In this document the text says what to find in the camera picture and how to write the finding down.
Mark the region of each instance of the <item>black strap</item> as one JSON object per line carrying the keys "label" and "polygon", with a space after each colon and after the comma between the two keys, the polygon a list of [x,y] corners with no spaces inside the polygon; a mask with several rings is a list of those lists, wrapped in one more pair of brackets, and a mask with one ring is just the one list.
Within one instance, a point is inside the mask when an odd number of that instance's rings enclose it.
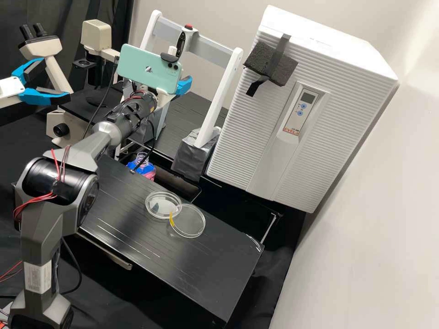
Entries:
{"label": "black strap", "polygon": [[255,95],[258,87],[271,77],[274,70],[276,69],[276,66],[279,64],[279,61],[282,58],[282,55],[284,54],[285,48],[286,48],[287,43],[288,43],[290,38],[291,38],[291,36],[288,34],[284,33],[282,35],[276,49],[274,50],[274,53],[270,59],[270,62],[268,63],[267,67],[264,70],[264,74],[262,74],[261,77],[257,81],[253,82],[250,85],[250,87],[248,87],[246,95],[253,97]]}

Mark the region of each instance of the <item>petri dish lid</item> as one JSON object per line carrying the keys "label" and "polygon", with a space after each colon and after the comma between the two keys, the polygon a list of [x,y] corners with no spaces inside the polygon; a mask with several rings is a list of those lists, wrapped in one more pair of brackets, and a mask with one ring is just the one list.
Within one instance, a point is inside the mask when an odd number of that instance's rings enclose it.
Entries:
{"label": "petri dish lid", "polygon": [[172,213],[169,223],[175,232],[185,238],[196,238],[203,233],[206,227],[206,219],[203,213],[190,203],[177,206],[178,214]]}
{"label": "petri dish lid", "polygon": [[180,198],[168,191],[152,192],[145,199],[146,210],[159,219],[169,219],[171,212],[173,216],[177,216],[181,211],[181,208],[177,208],[177,206],[181,204]]}

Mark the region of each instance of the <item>mint green smartphone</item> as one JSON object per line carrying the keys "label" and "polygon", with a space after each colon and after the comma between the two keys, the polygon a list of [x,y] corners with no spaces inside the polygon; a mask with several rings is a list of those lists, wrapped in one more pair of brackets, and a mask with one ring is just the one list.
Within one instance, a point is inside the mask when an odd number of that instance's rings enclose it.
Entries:
{"label": "mint green smartphone", "polygon": [[179,62],[171,63],[161,59],[160,55],[124,44],[120,50],[118,75],[157,89],[175,94],[182,74]]}

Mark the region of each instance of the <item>white wall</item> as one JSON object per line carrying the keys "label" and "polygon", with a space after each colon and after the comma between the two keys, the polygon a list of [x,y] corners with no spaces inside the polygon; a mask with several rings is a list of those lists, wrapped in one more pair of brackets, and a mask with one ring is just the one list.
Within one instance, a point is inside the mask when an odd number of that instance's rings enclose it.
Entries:
{"label": "white wall", "polygon": [[439,328],[438,2],[390,54],[407,75],[299,244],[270,329]]}
{"label": "white wall", "polygon": [[[396,45],[401,44],[417,21],[421,3],[410,0],[136,0],[129,43],[140,45],[151,12],[159,9],[175,22],[193,24],[210,39],[230,48],[243,48],[245,60],[265,8],[275,5],[369,41],[400,74],[404,71],[403,64],[394,60],[392,54],[398,52]],[[165,43],[157,43],[154,52],[166,50]],[[223,69],[192,54],[185,54],[182,64],[185,72],[194,77],[192,91],[212,100]],[[240,75],[241,70],[231,85],[226,107],[230,105]]]}

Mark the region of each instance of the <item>digital display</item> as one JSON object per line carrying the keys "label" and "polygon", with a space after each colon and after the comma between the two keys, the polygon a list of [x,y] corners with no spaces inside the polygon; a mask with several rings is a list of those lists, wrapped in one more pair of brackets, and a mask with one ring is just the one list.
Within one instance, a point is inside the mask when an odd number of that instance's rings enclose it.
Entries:
{"label": "digital display", "polygon": [[303,93],[300,100],[312,104],[312,102],[314,101],[314,98],[315,98],[314,95]]}

